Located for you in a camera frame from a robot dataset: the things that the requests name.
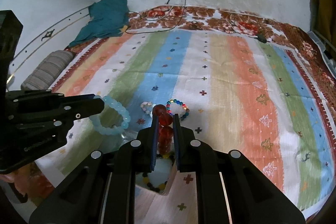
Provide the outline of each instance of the red cross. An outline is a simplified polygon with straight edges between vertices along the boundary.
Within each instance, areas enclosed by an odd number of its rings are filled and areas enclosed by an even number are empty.
[[[189,184],[194,178],[192,178],[191,175],[187,175],[183,180],[185,181],[185,184]]]

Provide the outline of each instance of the light blue bracelet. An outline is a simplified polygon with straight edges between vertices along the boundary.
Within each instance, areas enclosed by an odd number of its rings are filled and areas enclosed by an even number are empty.
[[[104,96],[102,100],[105,102],[105,105],[108,105],[110,108],[115,109],[124,119],[121,126],[113,126],[113,128],[103,127],[100,122],[99,114],[91,115],[89,118],[92,121],[95,131],[99,132],[102,135],[118,135],[124,132],[124,129],[128,128],[128,123],[131,120],[127,109],[125,109],[121,103],[112,99],[110,96]]]

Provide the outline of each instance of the brown curtain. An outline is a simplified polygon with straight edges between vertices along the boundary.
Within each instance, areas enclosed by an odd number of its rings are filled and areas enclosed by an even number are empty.
[[[311,0],[312,30],[317,30],[336,47],[336,0]],[[326,45],[336,60],[336,52]]]

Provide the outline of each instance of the blue stripe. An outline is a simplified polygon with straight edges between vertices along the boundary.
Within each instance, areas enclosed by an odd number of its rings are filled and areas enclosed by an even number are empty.
[[[169,32],[153,63],[148,71],[144,72],[143,81],[126,107],[131,115],[130,130],[139,131],[142,128],[151,126],[151,117],[146,115],[140,108],[142,102],[166,105],[167,101],[172,97],[190,37],[191,32],[183,30]],[[145,120],[144,124],[138,124],[137,121],[139,119]]]
[[[331,191],[333,190],[332,174],[334,173],[334,165],[330,152],[329,142],[327,140],[325,133],[325,128],[323,126],[321,116],[319,115],[319,109],[316,106],[317,102],[313,98],[309,88],[307,87],[302,76],[300,75],[300,72],[297,69],[296,65],[292,62],[287,53],[283,49],[280,49],[279,47],[273,47],[273,49],[282,59],[282,62],[285,65],[286,70],[288,71],[292,79],[292,82],[296,87],[297,94],[290,94],[290,96],[301,97],[303,105],[308,113],[311,127],[314,131],[316,148],[318,150],[317,153],[319,155],[322,167],[321,180],[320,180],[321,181],[320,199],[321,199],[325,197],[325,195],[331,193]]]

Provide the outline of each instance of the orange stripe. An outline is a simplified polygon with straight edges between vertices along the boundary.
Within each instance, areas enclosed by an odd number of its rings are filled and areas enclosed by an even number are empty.
[[[245,39],[241,37],[227,37],[227,39],[236,64],[236,74],[240,78],[240,84],[237,85],[240,99],[246,111],[246,115],[241,119],[243,123],[241,134],[245,144],[243,153],[259,170],[263,170],[265,166],[268,166],[266,170],[273,170],[273,176],[267,174],[266,176],[282,190],[283,163],[278,122],[276,108],[268,96],[267,83]],[[272,120],[268,124],[269,127],[259,120],[266,115]]]
[[[101,44],[83,64],[81,64],[69,79],[59,88],[65,96],[74,96],[81,91],[92,80],[95,73],[111,58],[124,42],[132,37],[131,34],[123,34],[121,37],[111,37]]]

